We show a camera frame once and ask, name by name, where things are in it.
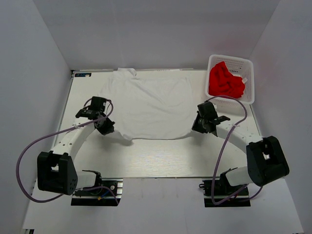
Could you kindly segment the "red t shirt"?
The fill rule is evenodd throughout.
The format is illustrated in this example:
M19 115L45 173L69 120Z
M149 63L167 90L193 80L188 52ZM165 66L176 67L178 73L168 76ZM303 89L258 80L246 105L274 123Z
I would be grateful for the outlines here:
M211 96L225 95L232 98L241 98L245 84L242 77L232 75L225 62L217 63L209 74L208 93Z

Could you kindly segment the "white t shirt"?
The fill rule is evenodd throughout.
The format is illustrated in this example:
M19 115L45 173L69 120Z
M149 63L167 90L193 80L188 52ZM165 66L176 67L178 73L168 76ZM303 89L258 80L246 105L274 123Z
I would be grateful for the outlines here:
M133 68L119 68L104 82L98 96L112 101L110 120L126 140L170 140L186 137L196 116L189 77L142 78Z

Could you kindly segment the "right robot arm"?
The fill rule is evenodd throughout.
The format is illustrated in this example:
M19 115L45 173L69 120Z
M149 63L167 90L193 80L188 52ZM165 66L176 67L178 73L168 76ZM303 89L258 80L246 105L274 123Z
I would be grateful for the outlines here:
M229 117L218 116L210 101L199 104L197 108L192 130L224 139L220 156L229 142L244 152L247 158L246 166L229 169L220 174L218 182L223 193L230 195L238 186L251 183L261 187L290 173L276 137L262 137L240 129L239 124L231 122Z

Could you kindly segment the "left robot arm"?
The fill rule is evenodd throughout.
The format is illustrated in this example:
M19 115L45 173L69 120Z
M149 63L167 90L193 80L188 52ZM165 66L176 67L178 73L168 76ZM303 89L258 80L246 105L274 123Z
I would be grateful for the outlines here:
M80 109L75 115L72 127L49 152L41 152L37 157L38 188L64 195L72 195L77 190L87 189L97 195L103 189L99 172L77 171L74 160L80 148L94 131L102 135L114 132L114 122L109 119L113 105L109 99L92 97L91 104Z

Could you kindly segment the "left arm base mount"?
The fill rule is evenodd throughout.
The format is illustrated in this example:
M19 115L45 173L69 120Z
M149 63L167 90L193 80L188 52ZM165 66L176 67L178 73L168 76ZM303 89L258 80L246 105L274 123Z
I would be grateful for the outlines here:
M121 200L122 190L122 178L104 178L98 189L77 190L72 195L71 206L116 207Z

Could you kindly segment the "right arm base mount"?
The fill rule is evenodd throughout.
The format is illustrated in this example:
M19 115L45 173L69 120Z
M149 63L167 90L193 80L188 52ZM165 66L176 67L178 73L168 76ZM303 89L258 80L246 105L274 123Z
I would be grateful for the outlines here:
M244 185L238 185L235 187L226 186L219 182L219 180L215 181L214 186L214 200L215 202L219 202L237 190L241 189L241 191L236 194L232 195L226 201L224 201L220 205L215 205L211 199L212 193L212 180L203 180L199 184L199 189L203 191L204 195L204 206L205 208L234 208L234 207L250 207L251 203L249 201L249 191L248 188Z

